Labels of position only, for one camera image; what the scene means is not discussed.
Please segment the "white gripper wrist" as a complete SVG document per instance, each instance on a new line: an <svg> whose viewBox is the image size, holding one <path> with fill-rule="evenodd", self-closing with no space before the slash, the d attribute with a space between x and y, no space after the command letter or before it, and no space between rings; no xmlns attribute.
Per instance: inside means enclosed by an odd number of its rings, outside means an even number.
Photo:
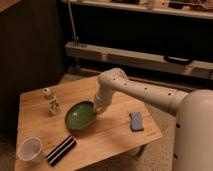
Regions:
<svg viewBox="0 0 213 171"><path fill-rule="evenodd" d="M94 96L94 111L97 114L105 112L112 102L112 97L111 90L99 89Z"/></svg>

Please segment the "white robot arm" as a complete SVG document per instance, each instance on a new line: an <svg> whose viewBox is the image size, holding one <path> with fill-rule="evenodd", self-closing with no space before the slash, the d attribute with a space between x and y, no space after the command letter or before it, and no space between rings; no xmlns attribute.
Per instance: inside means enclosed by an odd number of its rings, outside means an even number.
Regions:
<svg viewBox="0 0 213 171"><path fill-rule="evenodd" d="M213 90L187 93L128 79L120 68L102 72L95 108L106 110L116 91L176 116L172 171L213 171Z"/></svg>

